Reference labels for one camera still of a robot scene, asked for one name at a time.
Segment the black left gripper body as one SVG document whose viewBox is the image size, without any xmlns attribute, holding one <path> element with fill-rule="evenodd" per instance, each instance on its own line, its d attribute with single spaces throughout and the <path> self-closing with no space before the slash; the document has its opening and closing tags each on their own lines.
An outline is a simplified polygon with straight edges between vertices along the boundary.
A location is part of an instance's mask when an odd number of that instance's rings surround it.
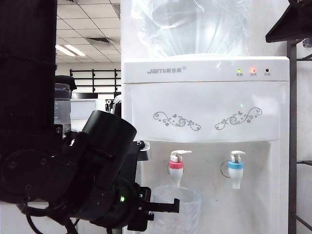
<svg viewBox="0 0 312 234">
<path fill-rule="evenodd" d="M 144 232 L 150 214 L 151 189 L 125 179 L 108 189 L 96 185 L 93 179 L 73 184 L 73 217 L 87 220 L 106 230 L 127 227 Z"/>
</svg>

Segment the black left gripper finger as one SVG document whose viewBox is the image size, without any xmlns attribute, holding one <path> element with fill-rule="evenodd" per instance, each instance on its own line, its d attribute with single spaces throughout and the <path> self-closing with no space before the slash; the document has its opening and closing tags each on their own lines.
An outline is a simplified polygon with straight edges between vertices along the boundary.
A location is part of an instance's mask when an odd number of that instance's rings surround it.
<svg viewBox="0 0 312 234">
<path fill-rule="evenodd" d="M 174 198 L 173 203 L 159 203 L 150 202 L 148 203 L 148 211 L 150 212 L 163 212 L 163 213 L 179 213 L 180 200 Z"/>
</svg>

